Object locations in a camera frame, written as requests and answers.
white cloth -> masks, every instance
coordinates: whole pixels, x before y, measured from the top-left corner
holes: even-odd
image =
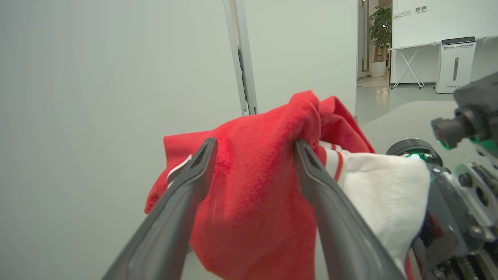
[[[422,160],[351,153],[320,141],[325,169],[404,273],[410,243],[425,217],[430,173]]]

white pot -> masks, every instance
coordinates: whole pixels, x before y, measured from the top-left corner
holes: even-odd
[[[372,77],[383,77],[385,75],[385,61],[370,62],[370,75]]]

red towel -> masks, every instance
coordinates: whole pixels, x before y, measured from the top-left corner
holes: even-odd
[[[314,279],[316,222],[297,183],[293,140],[305,139],[323,164],[319,140],[374,152],[351,114],[337,98],[319,102],[307,91],[212,131],[167,136],[167,168],[149,193],[146,213],[166,190],[168,174],[171,181],[208,137],[218,140],[218,154],[190,239],[204,267],[226,280]]]

floor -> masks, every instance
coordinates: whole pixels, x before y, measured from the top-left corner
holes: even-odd
[[[357,87],[356,114],[361,126],[377,119],[387,112],[412,101],[454,101],[452,94],[437,94],[427,85],[391,87]]]
[[[368,77],[358,80],[359,87],[387,87],[388,85],[388,75],[384,75],[383,77]]]

wall switch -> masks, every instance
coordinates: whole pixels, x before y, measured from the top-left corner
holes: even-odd
[[[415,13],[427,11],[427,6],[417,7],[415,8]]]
[[[405,16],[411,14],[411,10],[403,10],[399,12],[399,16]]]

